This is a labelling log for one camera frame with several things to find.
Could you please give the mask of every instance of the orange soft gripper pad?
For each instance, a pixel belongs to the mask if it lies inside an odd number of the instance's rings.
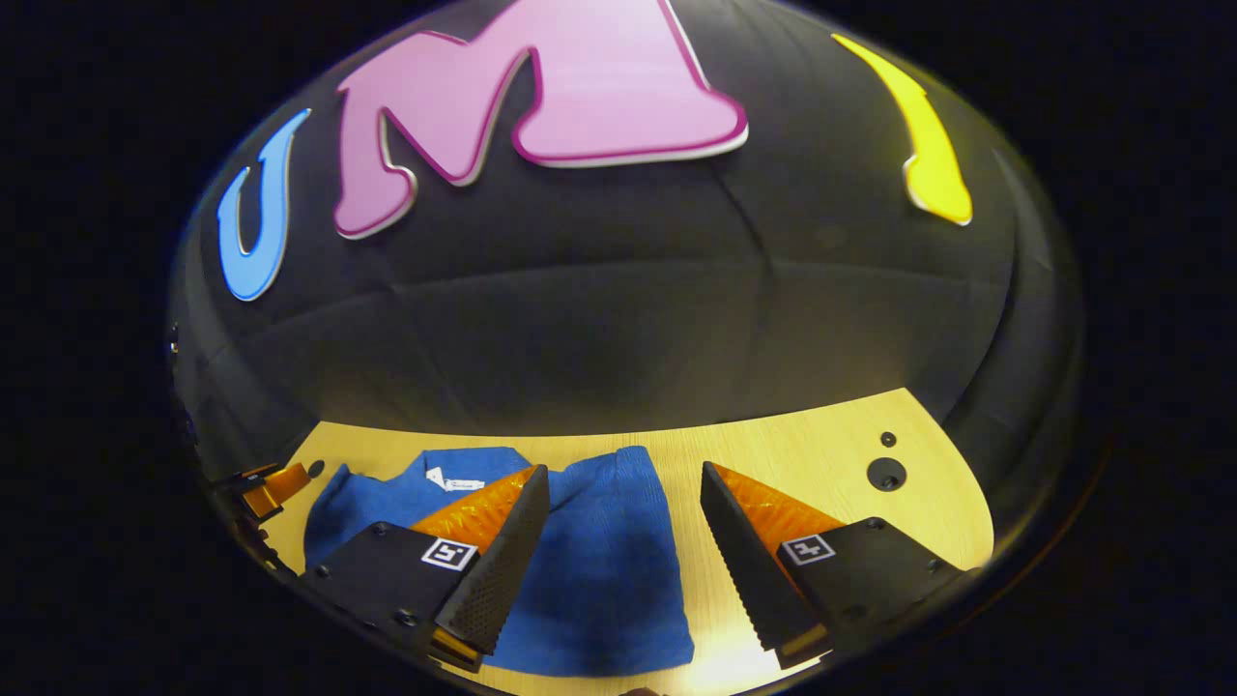
[[[777,548],[783,541],[844,527],[842,523],[820,511],[800,503],[776,488],[769,488],[755,478],[748,478],[719,465],[714,465],[714,469],[721,475],[721,481],[730,490],[743,514],[747,516],[747,520],[752,523],[756,535],[764,544],[764,550],[773,556],[787,580],[790,579],[790,575],[785,572],[785,567],[777,558]]]
[[[524,482],[534,471],[537,467],[528,467],[501,478],[447,506],[412,525],[412,529],[461,544],[473,544],[477,548],[477,553],[484,555],[502,529],[502,523],[507,522],[507,516],[520,498]]]

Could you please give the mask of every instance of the wooden surface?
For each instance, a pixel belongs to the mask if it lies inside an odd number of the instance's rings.
[[[897,445],[881,445],[881,434]],[[628,677],[564,679],[482,665],[468,679],[513,694],[618,696],[647,686],[673,696],[729,695],[808,669],[782,670],[761,649],[700,512],[700,469],[713,461],[778,488],[841,520],[880,516],[950,564],[969,570],[992,553],[992,518],[961,455],[904,389],[845,404],[732,424],[640,434],[574,438],[480,438],[319,424],[293,456],[323,475],[262,525],[267,544],[292,570],[304,571],[309,508],[344,462],[382,481],[403,472],[424,450],[515,448],[526,460],[559,471],[573,462],[642,445],[666,490],[682,569],[684,609],[695,656],[688,665]],[[907,482],[892,493],[867,481],[867,465],[894,457]]]

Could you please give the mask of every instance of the blue cloth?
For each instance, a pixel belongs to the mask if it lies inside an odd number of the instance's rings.
[[[309,512],[313,567],[376,522],[412,527],[468,496],[426,478],[485,483],[528,467],[510,448],[423,452],[380,482],[346,465]],[[666,494],[643,448],[549,473],[550,513],[520,596],[486,664],[548,676],[622,676],[691,661]]]

